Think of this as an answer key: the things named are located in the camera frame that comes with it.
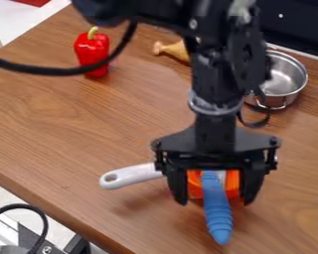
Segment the red bell pepper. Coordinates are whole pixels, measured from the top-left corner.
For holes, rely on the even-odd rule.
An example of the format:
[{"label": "red bell pepper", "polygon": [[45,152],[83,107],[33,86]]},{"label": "red bell pepper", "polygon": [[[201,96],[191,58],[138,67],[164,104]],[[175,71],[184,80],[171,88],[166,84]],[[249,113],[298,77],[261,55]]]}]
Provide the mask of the red bell pepper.
[{"label": "red bell pepper", "polygon": [[[105,34],[98,33],[97,27],[93,27],[88,33],[78,36],[75,51],[81,65],[96,64],[108,57],[109,38]],[[86,76],[101,77],[106,75],[107,71],[108,64],[86,73]]]}]

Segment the white pan handle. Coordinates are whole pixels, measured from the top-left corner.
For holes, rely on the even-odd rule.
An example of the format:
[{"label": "white pan handle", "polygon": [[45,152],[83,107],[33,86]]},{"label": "white pan handle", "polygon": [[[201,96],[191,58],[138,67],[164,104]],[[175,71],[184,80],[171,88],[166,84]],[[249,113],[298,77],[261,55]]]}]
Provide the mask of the white pan handle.
[{"label": "white pan handle", "polygon": [[104,174],[100,178],[100,186],[105,190],[115,190],[160,178],[163,178],[163,175],[155,171],[153,163],[141,164]]}]

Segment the blue object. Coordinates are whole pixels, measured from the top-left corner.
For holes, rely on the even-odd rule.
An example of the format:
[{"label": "blue object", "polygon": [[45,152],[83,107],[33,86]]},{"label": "blue object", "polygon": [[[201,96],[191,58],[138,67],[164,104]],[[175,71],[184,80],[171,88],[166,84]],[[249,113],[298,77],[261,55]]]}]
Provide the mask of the blue object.
[{"label": "blue object", "polygon": [[233,214],[228,197],[216,172],[204,171],[204,210],[211,235],[220,245],[226,245],[233,234]]}]

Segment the floor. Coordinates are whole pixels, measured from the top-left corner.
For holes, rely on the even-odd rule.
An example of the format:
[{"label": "floor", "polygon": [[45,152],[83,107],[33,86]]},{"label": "floor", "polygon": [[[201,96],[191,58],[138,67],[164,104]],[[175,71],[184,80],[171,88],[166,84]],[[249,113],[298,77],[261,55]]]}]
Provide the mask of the floor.
[{"label": "floor", "polygon": [[[10,0],[0,0],[0,41],[2,45],[4,46],[14,41],[70,3],[70,0],[51,0],[45,6],[37,8]],[[22,201],[0,188],[0,207],[16,202]],[[7,215],[35,232],[40,232],[42,229],[40,218],[29,211],[16,210],[8,212]],[[47,239],[55,245],[64,248],[74,235],[69,229],[50,219],[50,232]],[[92,252],[105,253],[95,246],[92,246]]]}]

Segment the bell pepper stem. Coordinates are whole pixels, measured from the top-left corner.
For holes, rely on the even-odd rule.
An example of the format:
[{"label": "bell pepper stem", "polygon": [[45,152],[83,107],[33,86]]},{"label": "bell pepper stem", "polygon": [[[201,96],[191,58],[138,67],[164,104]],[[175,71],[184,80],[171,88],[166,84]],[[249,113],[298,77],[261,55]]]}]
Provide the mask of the bell pepper stem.
[{"label": "bell pepper stem", "polygon": [[88,39],[89,39],[89,40],[93,40],[93,39],[94,39],[94,36],[95,36],[96,33],[97,33],[97,31],[98,31],[98,27],[92,27],[91,29],[89,29],[88,35],[87,35]]}]

